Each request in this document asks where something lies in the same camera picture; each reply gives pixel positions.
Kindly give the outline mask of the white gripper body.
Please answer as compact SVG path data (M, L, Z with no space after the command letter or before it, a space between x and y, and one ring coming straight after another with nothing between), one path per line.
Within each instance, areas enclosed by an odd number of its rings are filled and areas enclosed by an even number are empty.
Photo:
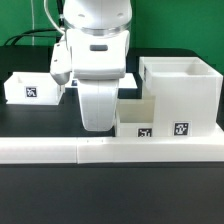
M87 131L109 131L115 118L118 80L79 80L82 123Z

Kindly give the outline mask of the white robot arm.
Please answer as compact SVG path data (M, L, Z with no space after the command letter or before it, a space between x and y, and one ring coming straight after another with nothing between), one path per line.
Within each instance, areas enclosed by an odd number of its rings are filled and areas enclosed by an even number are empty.
M119 81L126 74L130 0L65 0L65 26L54 45L50 74L59 85L77 80L82 123L88 131L114 125Z

